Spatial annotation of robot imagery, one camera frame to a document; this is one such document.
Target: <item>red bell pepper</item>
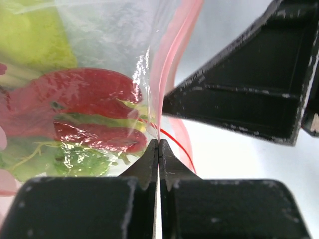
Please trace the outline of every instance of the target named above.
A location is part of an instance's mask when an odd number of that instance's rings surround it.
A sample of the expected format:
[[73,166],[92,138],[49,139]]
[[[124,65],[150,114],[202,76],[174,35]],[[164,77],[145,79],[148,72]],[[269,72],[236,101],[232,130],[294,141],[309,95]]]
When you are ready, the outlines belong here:
[[136,83],[120,73],[73,68],[47,73],[25,87],[0,95],[0,114],[18,117],[37,109],[42,115],[94,112],[116,119],[137,117],[137,112],[118,100],[137,103],[142,93]]

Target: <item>white background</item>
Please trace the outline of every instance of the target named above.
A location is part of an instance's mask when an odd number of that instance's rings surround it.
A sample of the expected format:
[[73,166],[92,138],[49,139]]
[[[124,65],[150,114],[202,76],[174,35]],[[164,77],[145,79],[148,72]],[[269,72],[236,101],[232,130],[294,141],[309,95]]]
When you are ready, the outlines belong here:
[[[271,0],[206,0],[176,83],[239,36]],[[292,191],[312,238],[319,239],[319,139],[300,132],[295,147],[278,146],[207,125],[185,121],[194,164],[202,178],[268,178]]]

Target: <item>plastic wrap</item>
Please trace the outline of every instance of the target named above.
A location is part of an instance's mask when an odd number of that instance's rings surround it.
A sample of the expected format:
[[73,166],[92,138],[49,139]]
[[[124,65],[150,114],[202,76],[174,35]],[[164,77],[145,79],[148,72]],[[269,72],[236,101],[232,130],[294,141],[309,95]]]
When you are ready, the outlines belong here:
[[117,176],[160,138],[201,0],[0,2],[0,224],[36,176]]

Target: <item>plastic bag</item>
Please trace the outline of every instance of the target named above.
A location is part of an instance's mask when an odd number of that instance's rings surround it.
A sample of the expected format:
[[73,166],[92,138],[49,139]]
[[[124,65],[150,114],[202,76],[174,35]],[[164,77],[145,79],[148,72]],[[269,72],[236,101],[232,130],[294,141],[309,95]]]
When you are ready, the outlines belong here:
[[29,178],[118,176],[160,138],[202,3],[0,2],[0,224]]

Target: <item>black plastic frame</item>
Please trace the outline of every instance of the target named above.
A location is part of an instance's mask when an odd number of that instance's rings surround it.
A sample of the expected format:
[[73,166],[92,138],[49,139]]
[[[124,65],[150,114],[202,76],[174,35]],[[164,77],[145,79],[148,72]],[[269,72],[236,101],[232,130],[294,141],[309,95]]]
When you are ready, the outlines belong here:
[[318,23],[319,0],[274,0],[165,97],[163,113],[294,145],[318,84]]

